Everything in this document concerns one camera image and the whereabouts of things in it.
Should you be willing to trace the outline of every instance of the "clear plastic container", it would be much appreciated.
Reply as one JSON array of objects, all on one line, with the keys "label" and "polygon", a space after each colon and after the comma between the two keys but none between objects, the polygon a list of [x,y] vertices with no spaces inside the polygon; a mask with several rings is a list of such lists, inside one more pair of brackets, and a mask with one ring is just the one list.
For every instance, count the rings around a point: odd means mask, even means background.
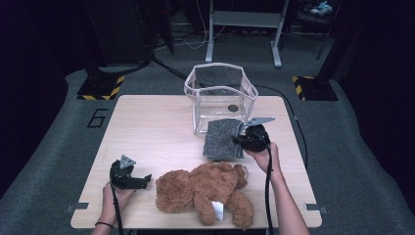
[{"label": "clear plastic container", "polygon": [[184,93],[193,100],[194,133],[206,133],[208,122],[236,118],[246,123],[258,96],[243,68],[223,63],[194,66]]}]

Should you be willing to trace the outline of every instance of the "yellow and black hazard tape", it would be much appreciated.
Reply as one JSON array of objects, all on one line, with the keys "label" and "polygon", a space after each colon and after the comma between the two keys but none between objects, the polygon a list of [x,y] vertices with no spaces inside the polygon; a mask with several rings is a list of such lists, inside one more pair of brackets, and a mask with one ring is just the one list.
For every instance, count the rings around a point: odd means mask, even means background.
[{"label": "yellow and black hazard tape", "polygon": [[297,95],[299,96],[300,100],[305,100],[304,92],[300,85],[300,79],[307,78],[307,79],[314,79],[313,76],[293,76],[294,86],[296,87]]},{"label": "yellow and black hazard tape", "polygon": [[111,94],[109,95],[78,95],[77,99],[79,100],[113,100],[116,97],[116,94],[119,92],[122,82],[124,81],[125,76],[120,77],[115,84],[115,87]]}]

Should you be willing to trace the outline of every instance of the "gray carpet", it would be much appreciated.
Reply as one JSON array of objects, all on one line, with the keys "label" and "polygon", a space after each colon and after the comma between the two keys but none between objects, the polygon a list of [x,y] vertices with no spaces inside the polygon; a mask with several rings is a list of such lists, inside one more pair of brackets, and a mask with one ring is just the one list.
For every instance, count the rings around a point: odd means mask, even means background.
[{"label": "gray carpet", "polygon": [[[316,61],[318,40],[290,36],[281,52],[283,67],[275,69],[271,39],[229,37],[215,44],[213,61],[243,67],[250,81],[258,85],[259,95],[279,95],[259,87],[268,86],[282,92],[293,106],[307,146],[308,174],[316,200],[329,211],[322,215],[323,224],[311,229],[312,234],[415,234],[414,215],[361,139],[353,109],[338,82],[331,81],[338,102],[300,101],[297,96],[292,76],[318,74],[327,50]],[[194,65],[205,62],[206,48],[206,44],[200,49],[181,45],[175,47],[174,55],[166,48],[156,50],[155,55],[188,74]],[[84,70],[67,76],[69,93],[61,111],[0,201],[0,234],[89,234],[90,230],[70,227],[72,213],[66,208],[80,196],[116,99],[124,94],[183,94],[184,81],[153,62],[127,75],[111,101],[77,100],[76,92],[85,78]],[[88,128],[97,109],[106,109],[99,113],[106,117],[103,126]],[[291,118],[305,158],[304,140]]]}]

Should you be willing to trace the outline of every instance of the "table leg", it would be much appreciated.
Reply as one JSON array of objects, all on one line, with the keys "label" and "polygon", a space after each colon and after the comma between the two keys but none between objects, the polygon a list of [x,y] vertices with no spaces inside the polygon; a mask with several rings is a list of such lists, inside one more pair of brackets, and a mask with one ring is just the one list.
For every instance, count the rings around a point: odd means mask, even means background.
[{"label": "table leg", "polygon": [[289,2],[290,2],[290,0],[285,0],[284,1],[284,6],[283,6],[283,10],[281,12],[280,21],[278,22],[277,32],[275,33],[275,39],[274,39],[274,41],[271,41],[272,57],[274,58],[274,66],[276,68],[281,68],[282,67],[280,53],[278,51],[278,42],[279,42],[280,37],[281,37],[281,31],[282,31],[283,26],[284,26],[284,21],[285,21],[285,18],[286,18]]},{"label": "table leg", "polygon": [[207,43],[207,56],[206,63],[210,63],[213,56],[213,0],[210,0],[210,11],[208,18],[208,43]]}]

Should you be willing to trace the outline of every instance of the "shelf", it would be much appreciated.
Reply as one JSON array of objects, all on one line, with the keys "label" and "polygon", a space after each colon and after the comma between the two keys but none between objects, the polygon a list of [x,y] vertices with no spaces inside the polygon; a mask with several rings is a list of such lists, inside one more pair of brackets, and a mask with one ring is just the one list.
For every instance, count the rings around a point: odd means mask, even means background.
[{"label": "shelf", "polygon": [[214,11],[213,24],[232,26],[278,27],[281,14]]}]

